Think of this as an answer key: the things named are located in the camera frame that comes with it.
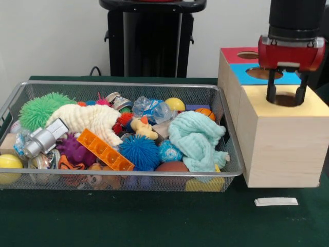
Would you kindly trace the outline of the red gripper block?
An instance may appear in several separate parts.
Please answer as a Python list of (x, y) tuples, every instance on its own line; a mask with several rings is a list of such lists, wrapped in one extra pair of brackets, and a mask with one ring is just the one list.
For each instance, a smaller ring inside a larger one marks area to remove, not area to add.
[[(267, 85), (267, 101), (275, 101), (275, 69), (294, 68), (300, 72), (314, 72), (320, 66), (325, 53), (325, 39), (286, 42), (270, 38), (260, 38), (258, 54), (260, 67), (270, 69)], [(295, 104), (304, 102), (308, 74), (301, 74), (301, 83), (296, 90)]]

